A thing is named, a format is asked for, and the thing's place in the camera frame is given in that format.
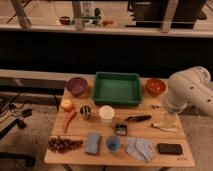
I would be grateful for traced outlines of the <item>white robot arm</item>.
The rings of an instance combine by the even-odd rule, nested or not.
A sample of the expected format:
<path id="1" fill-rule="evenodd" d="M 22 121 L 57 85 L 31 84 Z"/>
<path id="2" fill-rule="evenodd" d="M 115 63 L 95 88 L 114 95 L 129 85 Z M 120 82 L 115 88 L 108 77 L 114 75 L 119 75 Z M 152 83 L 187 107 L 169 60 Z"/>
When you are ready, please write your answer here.
<path id="1" fill-rule="evenodd" d="M 210 72 L 201 66 L 172 74 L 162 104 L 168 113 L 181 113 L 191 103 L 213 118 L 213 89 Z"/>

